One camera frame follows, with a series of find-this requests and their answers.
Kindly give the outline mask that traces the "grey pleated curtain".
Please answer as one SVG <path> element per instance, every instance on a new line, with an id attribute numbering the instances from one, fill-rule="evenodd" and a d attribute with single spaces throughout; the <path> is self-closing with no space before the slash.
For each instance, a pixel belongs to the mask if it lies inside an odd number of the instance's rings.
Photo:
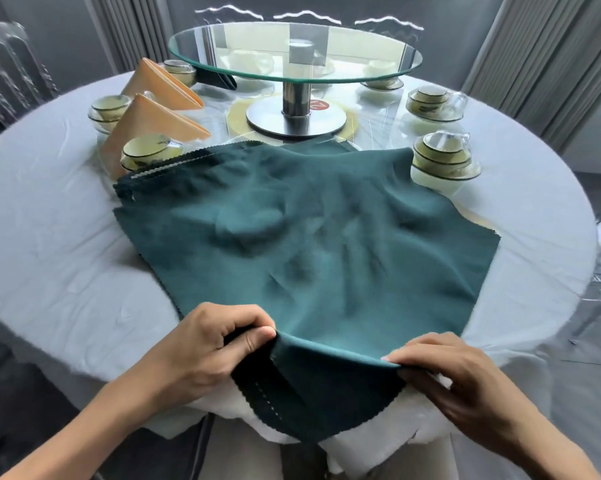
<path id="1" fill-rule="evenodd" d="M 84 0 L 116 73 L 136 69 L 141 58 L 170 58 L 173 35 L 167 0 Z"/>
<path id="2" fill-rule="evenodd" d="M 504 0 L 462 92 L 566 150 L 601 103 L 601 0 Z"/>

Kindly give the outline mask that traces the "folded orange napkin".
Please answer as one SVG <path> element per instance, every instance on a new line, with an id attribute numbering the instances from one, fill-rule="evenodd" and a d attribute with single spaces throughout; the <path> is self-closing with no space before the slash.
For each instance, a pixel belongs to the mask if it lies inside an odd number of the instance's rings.
<path id="1" fill-rule="evenodd" d="M 164 134 L 184 143 L 211 137 L 209 130 L 198 122 L 137 94 L 98 149 L 99 160 L 111 180 L 117 180 L 126 173 L 120 164 L 124 145 L 136 137 L 150 134 Z"/>
<path id="2" fill-rule="evenodd" d="M 159 64 L 143 57 L 120 94 L 134 97 L 145 92 L 152 93 L 157 103 L 173 111 L 196 111 L 204 108 L 204 102 L 191 88 Z"/>

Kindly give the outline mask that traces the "folded dark green napkin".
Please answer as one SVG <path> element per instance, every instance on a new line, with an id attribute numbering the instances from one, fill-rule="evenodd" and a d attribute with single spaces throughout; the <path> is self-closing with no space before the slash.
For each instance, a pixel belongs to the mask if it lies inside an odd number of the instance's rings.
<path id="1" fill-rule="evenodd" d="M 197 83 L 229 91 L 237 90 L 237 83 L 231 75 L 203 69 L 201 67 L 196 68 L 195 71 Z"/>

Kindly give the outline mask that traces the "glass turntable with metal stand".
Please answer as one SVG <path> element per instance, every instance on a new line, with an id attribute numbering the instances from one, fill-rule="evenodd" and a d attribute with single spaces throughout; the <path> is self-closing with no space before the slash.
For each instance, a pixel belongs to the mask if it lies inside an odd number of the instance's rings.
<path id="1" fill-rule="evenodd" d="M 208 23 L 176 33 L 168 49 L 198 69 L 280 82 L 281 96 L 258 98 L 245 116 L 253 130 L 280 139 L 335 135 L 344 129 L 345 110 L 313 97 L 313 85 L 394 79 L 423 62 L 408 41 L 311 23 Z"/>

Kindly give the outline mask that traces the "person's right forearm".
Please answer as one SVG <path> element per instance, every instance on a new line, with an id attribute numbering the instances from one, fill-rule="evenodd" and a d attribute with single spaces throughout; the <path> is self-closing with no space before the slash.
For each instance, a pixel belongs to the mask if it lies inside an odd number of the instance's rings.
<path id="1" fill-rule="evenodd" d="M 506 457 L 531 480 L 601 480 L 584 450 L 544 416 L 513 423 Z"/>

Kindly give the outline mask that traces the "white tablecloth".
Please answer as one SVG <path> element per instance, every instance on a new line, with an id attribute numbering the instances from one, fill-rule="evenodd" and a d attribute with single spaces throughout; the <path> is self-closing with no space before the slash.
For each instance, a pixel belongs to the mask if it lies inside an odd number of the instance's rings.
<path id="1" fill-rule="evenodd" d="M 76 89 L 34 110 L 0 136 L 0 324 L 19 339 L 16 355 L 35 363 L 77 407 L 134 364 L 180 317 L 115 217 L 112 180 L 95 157 L 86 109 L 120 91 L 123 74 Z M 380 106 L 401 96 L 393 129 L 413 123 L 404 77 Z M 360 104 L 361 84 L 329 85 Z M 575 311 L 593 274 L 597 232 L 582 186 L 548 145 L 497 110 L 470 100 L 459 132 L 470 134 L 482 173 L 450 199 L 466 219 L 494 230 L 499 247 L 460 334 L 486 351 L 549 409 L 545 363 L 532 350 Z M 233 381 L 190 406 L 150 421 L 173 437 L 207 414 L 238 419 L 262 438 L 302 442 L 260 421 Z M 407 443 L 446 436 L 450 423 L 404 388 L 381 413 L 317 444 L 351 477 L 365 475 Z"/>

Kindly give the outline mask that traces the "person's left hand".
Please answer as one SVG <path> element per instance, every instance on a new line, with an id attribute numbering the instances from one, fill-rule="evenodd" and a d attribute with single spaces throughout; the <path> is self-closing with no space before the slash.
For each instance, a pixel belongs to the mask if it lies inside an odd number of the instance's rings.
<path id="1" fill-rule="evenodd" d="M 257 305 L 202 303 L 143 357 L 153 407 L 165 410 L 191 403 L 230 377 L 224 346 L 243 332 L 275 328 Z"/>

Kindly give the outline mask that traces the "large teal cloth napkin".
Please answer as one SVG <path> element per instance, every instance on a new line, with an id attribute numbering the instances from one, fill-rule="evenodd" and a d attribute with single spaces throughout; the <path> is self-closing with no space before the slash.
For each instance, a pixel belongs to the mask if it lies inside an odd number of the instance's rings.
<path id="1" fill-rule="evenodd" d="M 318 443 L 373 419 L 403 382 L 381 357 L 461 334 L 500 236 L 413 182 L 410 148 L 256 141 L 120 177 L 114 214 L 184 317 L 255 304 L 277 338 L 232 379 L 257 418 Z"/>

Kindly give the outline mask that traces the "cream bowl and saucer set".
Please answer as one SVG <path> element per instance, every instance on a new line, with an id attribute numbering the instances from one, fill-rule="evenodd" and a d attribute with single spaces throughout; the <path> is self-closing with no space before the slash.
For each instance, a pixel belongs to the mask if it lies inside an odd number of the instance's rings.
<path id="1" fill-rule="evenodd" d="M 189 63 L 179 59 L 165 60 L 161 66 L 187 87 L 197 82 L 197 70 Z"/>
<path id="2" fill-rule="evenodd" d="M 109 135 L 131 103 L 132 98 L 127 95 L 103 96 L 91 103 L 87 117 L 99 133 Z"/>
<path id="3" fill-rule="evenodd" d="M 122 147 L 120 165 L 126 171 L 136 171 L 182 154 L 182 142 L 164 134 L 146 134 L 131 139 Z"/>
<path id="4" fill-rule="evenodd" d="M 392 74 L 399 67 L 400 65 L 393 61 L 372 60 L 365 66 L 364 74 L 374 78 L 381 75 Z M 377 91 L 395 91 L 404 86 L 403 81 L 399 77 L 367 80 L 361 82 L 361 84 Z"/>
<path id="5" fill-rule="evenodd" d="M 482 173 L 480 163 L 471 151 L 453 154 L 433 152 L 419 136 L 413 146 L 410 176 L 414 183 L 427 187 L 447 197 L 452 197 L 466 183 Z"/>
<path id="6" fill-rule="evenodd" d="M 429 121 L 451 122 L 457 120 L 456 110 L 449 102 L 452 92 L 436 85 L 424 85 L 408 93 L 408 112 Z"/>

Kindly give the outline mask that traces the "yellow round mat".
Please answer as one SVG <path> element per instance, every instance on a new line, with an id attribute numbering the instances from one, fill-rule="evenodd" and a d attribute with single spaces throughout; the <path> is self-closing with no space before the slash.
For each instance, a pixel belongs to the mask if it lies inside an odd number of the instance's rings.
<path id="1" fill-rule="evenodd" d="M 353 141 L 360 126 L 358 114 L 335 101 L 313 98 L 309 115 L 301 118 L 284 115 L 282 106 L 280 93 L 237 99 L 225 115 L 228 133 L 280 145 L 317 137 Z"/>

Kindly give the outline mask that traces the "person's right hand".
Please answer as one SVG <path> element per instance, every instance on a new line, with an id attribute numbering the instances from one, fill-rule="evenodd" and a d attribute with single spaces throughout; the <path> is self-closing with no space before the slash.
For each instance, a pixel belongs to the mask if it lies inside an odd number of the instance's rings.
<path id="1" fill-rule="evenodd" d="M 540 416 L 488 355 L 452 332 L 412 339 L 383 360 L 434 375 L 461 403 L 456 414 L 443 416 L 469 439 L 505 458 L 513 423 Z"/>

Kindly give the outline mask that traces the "person's left forearm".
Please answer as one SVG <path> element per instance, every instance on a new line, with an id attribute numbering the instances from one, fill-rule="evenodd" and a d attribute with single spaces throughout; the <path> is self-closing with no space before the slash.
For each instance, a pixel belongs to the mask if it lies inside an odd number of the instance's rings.
<path id="1" fill-rule="evenodd" d="M 167 407 L 169 390 L 184 375 L 167 361 L 141 361 L 0 480 L 90 480 L 128 435 Z"/>

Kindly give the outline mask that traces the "clear glass cup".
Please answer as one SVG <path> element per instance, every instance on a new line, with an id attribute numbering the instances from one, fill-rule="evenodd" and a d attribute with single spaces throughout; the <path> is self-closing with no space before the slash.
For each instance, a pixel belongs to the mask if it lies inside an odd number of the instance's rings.
<path id="1" fill-rule="evenodd" d="M 442 123 L 459 121 L 464 117 L 467 103 L 468 97 L 463 92 L 450 92 L 446 101 L 432 113 L 433 120 Z"/>
<path id="2" fill-rule="evenodd" d="M 438 130 L 423 136 L 423 144 L 429 150 L 444 154 L 470 151 L 469 134 Z"/>

